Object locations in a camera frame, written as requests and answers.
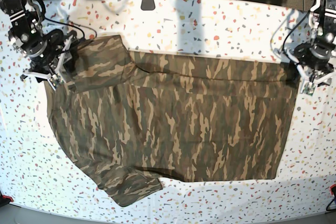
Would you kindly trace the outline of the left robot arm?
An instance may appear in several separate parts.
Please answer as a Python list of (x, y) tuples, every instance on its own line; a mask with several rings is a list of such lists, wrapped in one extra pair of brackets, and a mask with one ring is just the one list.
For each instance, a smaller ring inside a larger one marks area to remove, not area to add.
[(315, 0), (304, 18), (311, 28), (309, 39), (295, 47), (282, 46), (282, 53), (295, 65), (303, 81), (301, 94), (313, 95), (315, 88), (329, 86), (335, 77), (335, 0)]

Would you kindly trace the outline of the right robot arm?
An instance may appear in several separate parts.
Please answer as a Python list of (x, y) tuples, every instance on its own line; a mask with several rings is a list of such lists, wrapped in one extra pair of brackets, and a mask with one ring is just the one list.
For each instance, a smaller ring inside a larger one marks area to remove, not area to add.
[(30, 67), (21, 80), (34, 77), (46, 81), (53, 90), (68, 82), (67, 74), (74, 68), (72, 51), (79, 44), (77, 28), (68, 33), (54, 29), (43, 31), (46, 6), (43, 0), (1, 0), (1, 10), (9, 16), (8, 39), (13, 48), (30, 59)]

